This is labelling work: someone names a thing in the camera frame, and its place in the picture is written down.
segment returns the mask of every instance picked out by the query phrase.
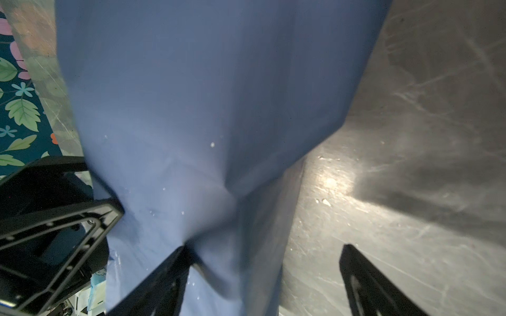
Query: green leaf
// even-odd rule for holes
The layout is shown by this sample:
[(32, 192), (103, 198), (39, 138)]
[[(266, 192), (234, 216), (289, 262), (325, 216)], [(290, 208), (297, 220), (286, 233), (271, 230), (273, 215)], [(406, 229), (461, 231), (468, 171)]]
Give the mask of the green leaf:
[(37, 138), (37, 135), (30, 135), (23, 139), (18, 138), (15, 141), (13, 141), (12, 144), (4, 151), (27, 149), (28, 147), (30, 147), (30, 144), (35, 140), (35, 138)]
[(0, 58), (0, 81), (6, 82), (14, 79), (18, 74), (18, 69), (9, 61)]
[(25, 99), (12, 100), (5, 105), (5, 110), (9, 112), (9, 118), (14, 117), (18, 125), (25, 125), (27, 129), (38, 131), (37, 122), (40, 122), (40, 113), (37, 106)]
[(0, 166), (24, 166), (25, 164), (21, 160), (14, 159), (11, 155), (0, 155)]

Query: floral pattern fabric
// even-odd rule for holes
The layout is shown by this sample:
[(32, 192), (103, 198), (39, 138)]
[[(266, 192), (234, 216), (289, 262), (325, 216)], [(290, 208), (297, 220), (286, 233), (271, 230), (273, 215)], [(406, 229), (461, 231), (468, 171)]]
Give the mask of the floral pattern fabric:
[(48, 155), (60, 148), (0, 8), (0, 178)]

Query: orange flower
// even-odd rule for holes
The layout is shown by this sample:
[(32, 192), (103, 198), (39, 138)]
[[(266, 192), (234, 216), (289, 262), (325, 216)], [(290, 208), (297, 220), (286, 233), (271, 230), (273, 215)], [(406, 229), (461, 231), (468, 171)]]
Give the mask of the orange flower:
[(56, 26), (52, 10), (22, 3), (10, 15), (21, 41), (44, 56), (56, 56)]
[(51, 139), (53, 140), (53, 144), (57, 145), (58, 141), (56, 140), (56, 136), (54, 133), (51, 134)]

